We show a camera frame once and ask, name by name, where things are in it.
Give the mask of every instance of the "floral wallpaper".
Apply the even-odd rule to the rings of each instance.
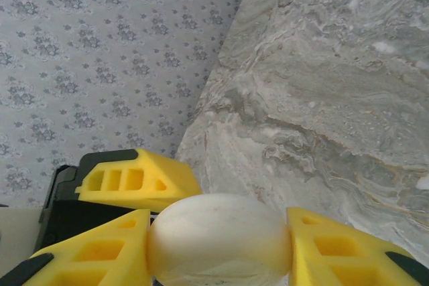
[[[93,151],[174,156],[240,0],[0,0],[0,203]]]

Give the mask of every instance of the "white egg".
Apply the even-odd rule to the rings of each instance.
[[[165,286],[269,286],[292,264],[283,217],[232,194],[186,198],[155,219],[147,238],[149,271]]]

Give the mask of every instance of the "gray marble countertop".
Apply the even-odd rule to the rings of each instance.
[[[243,0],[178,158],[428,266],[428,48],[429,0]]]

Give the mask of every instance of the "marble surface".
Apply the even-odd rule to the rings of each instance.
[[[429,265],[429,0],[243,0],[178,150]]]

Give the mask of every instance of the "yellow foam block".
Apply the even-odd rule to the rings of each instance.
[[[150,211],[136,210],[33,257],[54,259],[24,286],[150,286],[145,243]]]
[[[292,286],[419,286],[385,252],[412,257],[390,242],[302,208],[288,208]]]
[[[79,200],[161,212],[197,194],[200,186],[189,165],[143,149],[138,158],[97,164],[76,189]]]

